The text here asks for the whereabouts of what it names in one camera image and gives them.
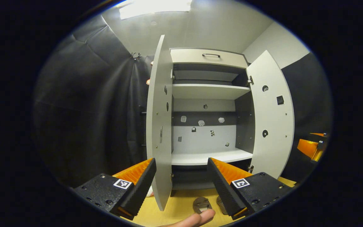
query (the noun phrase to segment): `ceiling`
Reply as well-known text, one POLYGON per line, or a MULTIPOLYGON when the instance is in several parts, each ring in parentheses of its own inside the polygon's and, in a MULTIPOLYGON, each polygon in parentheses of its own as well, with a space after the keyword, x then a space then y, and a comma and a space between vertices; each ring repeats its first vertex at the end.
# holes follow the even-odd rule
POLYGON ((118 8, 103 18, 129 52, 154 55, 165 35, 171 48, 209 48, 243 52, 272 19, 242 3, 193 0, 190 12, 161 12, 121 20, 118 8))

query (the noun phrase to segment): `drawer front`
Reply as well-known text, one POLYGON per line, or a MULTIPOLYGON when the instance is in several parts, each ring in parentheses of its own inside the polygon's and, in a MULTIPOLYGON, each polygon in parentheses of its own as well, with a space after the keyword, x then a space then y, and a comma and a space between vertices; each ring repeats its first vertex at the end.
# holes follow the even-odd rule
POLYGON ((243 55, 225 52, 221 50, 206 49, 171 49, 173 64, 176 63, 200 63, 220 66, 232 66, 242 69, 247 68, 247 62, 243 55))

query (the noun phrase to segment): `drawer handle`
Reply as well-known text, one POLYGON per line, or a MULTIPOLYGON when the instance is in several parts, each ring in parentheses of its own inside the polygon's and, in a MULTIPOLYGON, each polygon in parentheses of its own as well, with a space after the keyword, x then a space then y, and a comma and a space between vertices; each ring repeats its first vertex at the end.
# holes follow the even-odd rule
POLYGON ((215 54, 203 54, 203 56, 206 56, 206 55, 214 55, 214 56, 221 57, 220 55, 215 55, 215 54))

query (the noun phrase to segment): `cabinet door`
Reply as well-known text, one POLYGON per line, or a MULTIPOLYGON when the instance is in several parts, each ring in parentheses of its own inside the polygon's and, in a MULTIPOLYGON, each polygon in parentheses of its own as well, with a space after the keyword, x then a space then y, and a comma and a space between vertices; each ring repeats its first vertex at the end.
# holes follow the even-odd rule
POLYGON ((172 57, 165 36, 159 39, 151 71, 147 100, 147 158, 155 158, 152 189, 161 211, 172 190, 171 118, 172 57))
POLYGON ((285 77, 266 50, 247 69, 255 112, 253 174, 278 178, 285 168, 294 137, 294 109, 285 77))

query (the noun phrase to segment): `white shelf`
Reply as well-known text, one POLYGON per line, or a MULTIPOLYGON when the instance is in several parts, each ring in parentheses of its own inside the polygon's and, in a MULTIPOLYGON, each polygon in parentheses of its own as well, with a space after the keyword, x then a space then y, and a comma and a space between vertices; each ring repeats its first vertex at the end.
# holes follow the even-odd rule
POLYGON ((235 100, 250 92, 250 88, 217 84, 173 84, 175 99, 235 100))
POLYGON ((252 158, 251 153, 238 148, 225 148, 211 151, 173 151, 172 165, 198 166, 207 165, 208 158, 215 158, 223 162, 241 161, 252 158))

